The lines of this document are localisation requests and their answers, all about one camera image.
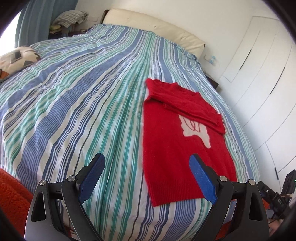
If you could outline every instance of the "silver bolt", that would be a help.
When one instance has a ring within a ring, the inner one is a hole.
[[[46,180],[41,180],[41,181],[39,182],[39,185],[40,185],[40,186],[43,186],[45,183],[46,183]]]
[[[250,179],[250,180],[249,180],[249,184],[251,184],[251,185],[255,185],[256,182],[255,182],[253,179]]]
[[[72,182],[72,181],[75,180],[75,176],[69,176],[69,177],[67,178],[67,180],[68,180],[69,182]]]
[[[226,181],[227,181],[227,177],[225,177],[225,176],[220,176],[219,179],[220,179],[222,182],[226,182]]]

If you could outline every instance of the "bedspread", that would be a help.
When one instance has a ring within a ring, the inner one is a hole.
[[[187,240],[211,208],[205,199],[151,204],[142,169],[147,78],[199,91],[222,114],[238,181],[259,180],[242,128],[180,46],[153,32],[95,25],[32,48],[41,60],[0,86],[0,167],[34,192],[41,179],[63,181],[103,153],[105,169],[84,208],[104,240]]]

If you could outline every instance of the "white wall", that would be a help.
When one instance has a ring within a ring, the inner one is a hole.
[[[218,80],[249,26],[254,1],[259,0],[79,0],[76,9],[100,20],[105,9],[123,8],[175,24],[206,42],[200,62]],[[203,59],[205,54],[216,56],[215,66]]]

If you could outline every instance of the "beige upholstered headboard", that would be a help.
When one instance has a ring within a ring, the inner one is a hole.
[[[139,12],[124,9],[111,9],[105,16],[103,23],[124,25],[152,31],[155,34],[182,46],[197,58],[200,57],[205,47],[205,42],[184,29]]]

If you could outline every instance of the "white patch on sweater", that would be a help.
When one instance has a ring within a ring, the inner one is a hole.
[[[206,148],[211,148],[210,136],[207,133],[207,127],[205,125],[189,120],[181,115],[179,115],[179,118],[181,120],[181,127],[185,137],[196,135],[202,139]]]

